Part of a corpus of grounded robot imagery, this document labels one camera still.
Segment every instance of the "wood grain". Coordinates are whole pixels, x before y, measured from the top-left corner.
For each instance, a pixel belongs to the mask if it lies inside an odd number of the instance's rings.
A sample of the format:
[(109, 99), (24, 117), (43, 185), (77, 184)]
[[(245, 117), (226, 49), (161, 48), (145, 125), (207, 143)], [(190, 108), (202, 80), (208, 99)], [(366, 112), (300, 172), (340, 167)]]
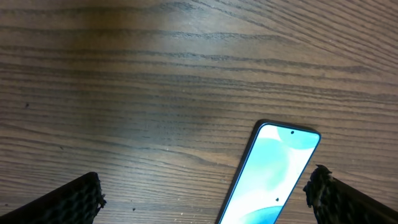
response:
[(396, 0), (0, 1), (0, 215), (89, 171), (95, 223), (214, 223), (254, 123), (398, 210)]

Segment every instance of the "phone screen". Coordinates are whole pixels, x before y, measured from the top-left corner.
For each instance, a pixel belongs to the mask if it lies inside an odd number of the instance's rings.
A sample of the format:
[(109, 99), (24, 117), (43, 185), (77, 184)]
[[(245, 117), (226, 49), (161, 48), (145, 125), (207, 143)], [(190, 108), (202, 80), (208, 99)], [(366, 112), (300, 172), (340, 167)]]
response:
[(273, 224), (320, 135), (265, 124), (258, 130), (220, 224)]

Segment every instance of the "table surface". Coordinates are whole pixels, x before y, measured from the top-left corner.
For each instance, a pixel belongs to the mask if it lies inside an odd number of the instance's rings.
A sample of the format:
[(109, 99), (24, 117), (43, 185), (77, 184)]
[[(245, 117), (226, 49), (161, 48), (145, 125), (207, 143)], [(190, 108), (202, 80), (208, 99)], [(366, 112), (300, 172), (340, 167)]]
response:
[(396, 0), (0, 1), (0, 214), (96, 171), (95, 223), (214, 223), (258, 119), (398, 210)]

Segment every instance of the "phone bezel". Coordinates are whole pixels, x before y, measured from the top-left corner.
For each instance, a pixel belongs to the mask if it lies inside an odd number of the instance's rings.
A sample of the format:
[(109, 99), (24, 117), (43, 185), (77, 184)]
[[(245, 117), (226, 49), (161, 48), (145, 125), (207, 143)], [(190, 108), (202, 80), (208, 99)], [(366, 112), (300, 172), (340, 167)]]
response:
[(236, 188), (236, 184), (238, 183), (238, 180), (239, 180), (239, 178), (240, 178), (240, 176), (242, 174), (243, 168), (246, 165), (246, 162), (247, 162), (248, 157), (250, 155), (250, 152), (251, 152), (251, 149), (253, 147), (254, 141), (257, 139), (257, 135), (259, 134), (260, 129), (266, 124), (273, 124), (273, 125), (280, 126), (280, 127), (283, 127), (283, 128), (290, 128), (290, 129), (298, 130), (298, 131), (306, 131), (306, 132), (315, 133), (315, 134), (319, 135), (319, 140), (318, 140), (317, 145), (315, 146), (313, 152), (311, 153), (310, 158), (308, 159), (307, 163), (305, 164), (305, 167), (304, 167), (303, 171), (301, 171), (296, 183), (294, 184), (294, 187), (290, 191), (289, 196), (287, 197), (286, 202), (282, 206), (282, 209), (280, 210), (276, 220), (278, 220), (279, 215), (282, 213), (283, 209), (285, 208), (285, 205), (286, 205), (287, 201), (289, 200), (290, 196), (292, 195), (293, 189), (297, 185), (297, 182), (300, 180), (305, 168), (307, 168), (307, 165), (310, 162), (310, 160), (311, 160), (311, 158), (313, 156), (313, 153), (315, 152), (315, 150), (317, 150), (317, 147), (318, 147), (318, 145), (319, 145), (319, 143), (321, 141), (321, 138), (322, 138), (321, 134), (317, 130), (315, 130), (313, 128), (306, 127), (306, 126), (301, 126), (301, 125), (297, 125), (297, 124), (290, 124), (290, 123), (285, 123), (285, 122), (280, 122), (280, 121), (272, 121), (272, 120), (268, 120), (268, 119), (261, 119), (261, 120), (257, 121), (256, 124), (254, 125), (253, 131), (252, 131), (252, 133), (250, 135), (248, 144), (246, 145), (246, 148), (245, 148), (245, 150), (243, 152), (243, 155), (242, 155), (242, 158), (241, 158), (241, 162), (239, 163), (238, 168), (236, 169), (236, 173), (234, 175), (234, 178), (232, 179), (232, 183), (231, 183), (231, 185), (230, 185), (230, 187), (228, 189), (228, 192), (227, 192), (226, 197), (224, 199), (223, 205), (221, 206), (220, 212), (218, 213), (218, 216), (217, 216), (217, 219), (216, 219), (216, 222), (215, 222), (216, 224), (220, 224), (220, 221), (224, 217), (224, 214), (225, 214), (225, 211), (226, 211), (226, 209), (228, 207), (229, 201), (231, 200), (231, 196), (232, 196), (232, 194), (233, 194), (233, 192), (234, 192), (234, 190)]

